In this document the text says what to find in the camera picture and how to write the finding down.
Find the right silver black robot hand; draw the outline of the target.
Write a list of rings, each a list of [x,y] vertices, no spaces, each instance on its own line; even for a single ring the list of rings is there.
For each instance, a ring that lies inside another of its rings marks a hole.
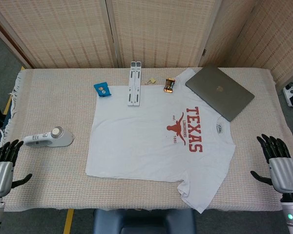
[[[281,194],[293,193],[293,158],[285,142],[265,134],[256,138],[268,164],[270,177],[260,176],[255,171],[250,171],[250,174],[259,182],[273,186]]]

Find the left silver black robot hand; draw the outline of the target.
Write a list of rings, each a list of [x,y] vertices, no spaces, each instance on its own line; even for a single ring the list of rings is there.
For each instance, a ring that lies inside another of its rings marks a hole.
[[[12,189],[27,183],[32,177],[32,174],[28,174],[21,180],[13,180],[14,168],[22,145],[23,141],[16,139],[0,147],[0,197],[5,197]]]

